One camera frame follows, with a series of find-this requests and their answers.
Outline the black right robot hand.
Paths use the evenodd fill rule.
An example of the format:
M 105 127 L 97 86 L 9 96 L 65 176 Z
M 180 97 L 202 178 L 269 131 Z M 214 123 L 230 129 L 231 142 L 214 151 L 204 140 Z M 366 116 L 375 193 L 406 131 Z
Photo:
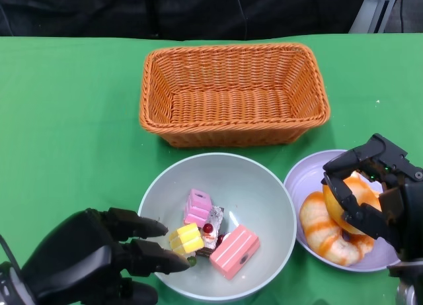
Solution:
M 323 166 L 327 185 L 343 209 L 342 218 L 366 235 L 383 238 L 404 262 L 422 258 L 422 168 L 406 158 L 407 152 L 374 134 Z M 345 179 L 353 172 L 383 187 L 380 209 L 359 203 Z

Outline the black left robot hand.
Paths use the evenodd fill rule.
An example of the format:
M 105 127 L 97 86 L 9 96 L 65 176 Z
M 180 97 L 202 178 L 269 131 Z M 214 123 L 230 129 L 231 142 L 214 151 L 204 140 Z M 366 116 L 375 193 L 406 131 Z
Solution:
M 131 210 L 88 208 L 42 240 L 22 278 L 38 304 L 156 304 L 157 291 L 133 277 L 190 268 L 187 258 L 152 240 L 167 232 Z

